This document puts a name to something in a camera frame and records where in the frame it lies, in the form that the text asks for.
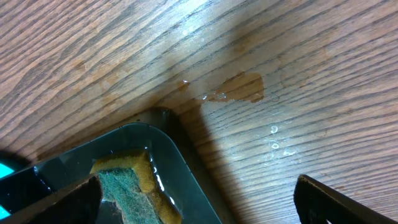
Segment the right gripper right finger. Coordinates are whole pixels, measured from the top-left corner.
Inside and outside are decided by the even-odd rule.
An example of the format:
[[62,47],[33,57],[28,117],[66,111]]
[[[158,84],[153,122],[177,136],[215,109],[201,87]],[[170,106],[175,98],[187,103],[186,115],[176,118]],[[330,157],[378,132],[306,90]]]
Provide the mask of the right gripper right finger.
[[301,223],[397,224],[303,174],[298,177],[295,185],[294,204]]

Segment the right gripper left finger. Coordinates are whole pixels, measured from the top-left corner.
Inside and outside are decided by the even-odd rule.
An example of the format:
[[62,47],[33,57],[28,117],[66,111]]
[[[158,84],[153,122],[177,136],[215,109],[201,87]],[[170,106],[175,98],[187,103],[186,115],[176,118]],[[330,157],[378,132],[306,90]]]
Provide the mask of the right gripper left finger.
[[3,224],[95,223],[102,200],[100,179],[90,174],[1,220]]

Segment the orange green sponge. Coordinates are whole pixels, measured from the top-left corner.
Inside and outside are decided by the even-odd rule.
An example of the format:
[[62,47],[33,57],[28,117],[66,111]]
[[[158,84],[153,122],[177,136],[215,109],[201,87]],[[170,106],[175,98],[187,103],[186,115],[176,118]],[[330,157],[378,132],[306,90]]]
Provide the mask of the orange green sponge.
[[124,223],[182,223],[182,215],[155,178],[146,151],[103,157],[90,172],[99,177],[102,199],[116,205]]

